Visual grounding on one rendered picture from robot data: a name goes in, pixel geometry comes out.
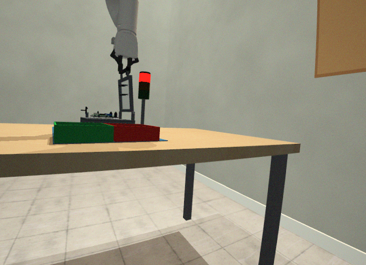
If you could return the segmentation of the green open tray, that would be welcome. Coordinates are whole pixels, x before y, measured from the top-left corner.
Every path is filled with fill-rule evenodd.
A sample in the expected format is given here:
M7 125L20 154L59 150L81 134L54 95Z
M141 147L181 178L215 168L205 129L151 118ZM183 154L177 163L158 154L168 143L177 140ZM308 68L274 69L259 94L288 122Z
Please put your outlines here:
M112 125L84 122L54 122L54 143L113 141L114 126Z

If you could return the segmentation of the red bin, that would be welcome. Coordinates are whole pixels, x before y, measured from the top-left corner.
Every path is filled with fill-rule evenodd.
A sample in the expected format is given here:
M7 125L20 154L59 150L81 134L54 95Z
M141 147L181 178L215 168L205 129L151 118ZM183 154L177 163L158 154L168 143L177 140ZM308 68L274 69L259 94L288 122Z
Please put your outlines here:
M114 141L159 141L160 127L143 124L104 123L114 126Z

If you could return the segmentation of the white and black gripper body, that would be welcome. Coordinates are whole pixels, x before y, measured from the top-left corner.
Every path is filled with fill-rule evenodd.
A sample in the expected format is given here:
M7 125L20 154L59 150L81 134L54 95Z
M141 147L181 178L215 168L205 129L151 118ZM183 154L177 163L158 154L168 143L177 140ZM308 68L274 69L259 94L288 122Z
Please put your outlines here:
M138 40L135 34L129 31L116 33L114 48L115 55L122 55L124 59L131 57L138 58Z

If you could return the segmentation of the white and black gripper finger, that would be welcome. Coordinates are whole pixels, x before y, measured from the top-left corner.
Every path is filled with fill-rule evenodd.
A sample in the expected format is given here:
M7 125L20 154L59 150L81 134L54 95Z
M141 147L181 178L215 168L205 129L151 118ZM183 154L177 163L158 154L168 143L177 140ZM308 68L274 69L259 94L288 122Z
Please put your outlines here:
M137 63L137 62L139 62L138 58L136 58L133 61L132 61L132 58L131 57L127 58L127 66L126 67L129 67L130 68L129 74L131 72L131 65L133 65L134 63Z
M122 55L118 55L118 57L115 55L115 49L112 51L111 55L110 55L113 59L116 60L117 64L118 64L118 72L119 74L123 73L123 64L122 64Z

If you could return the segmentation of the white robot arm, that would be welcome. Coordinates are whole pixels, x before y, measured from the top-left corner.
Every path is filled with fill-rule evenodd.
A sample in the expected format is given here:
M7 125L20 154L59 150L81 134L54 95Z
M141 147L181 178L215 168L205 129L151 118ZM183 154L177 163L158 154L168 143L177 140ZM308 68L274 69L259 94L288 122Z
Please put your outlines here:
M137 34L138 0L105 0L117 32L129 31ZM118 23L118 25L117 25Z

